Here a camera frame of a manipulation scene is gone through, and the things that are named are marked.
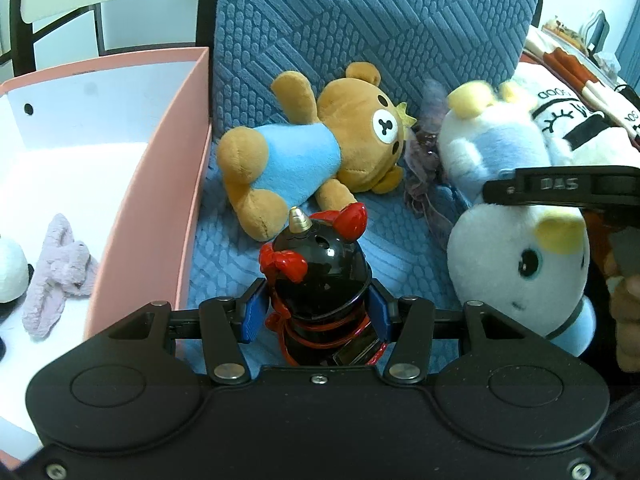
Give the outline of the person's right hand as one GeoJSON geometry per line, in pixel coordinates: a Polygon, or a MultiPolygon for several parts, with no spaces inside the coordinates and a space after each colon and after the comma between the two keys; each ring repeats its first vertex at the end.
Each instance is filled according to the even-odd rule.
{"type": "Polygon", "coordinates": [[[639,230],[611,235],[612,250],[604,260],[610,290],[610,311],[616,323],[616,358],[624,372],[639,371],[639,230]]]}

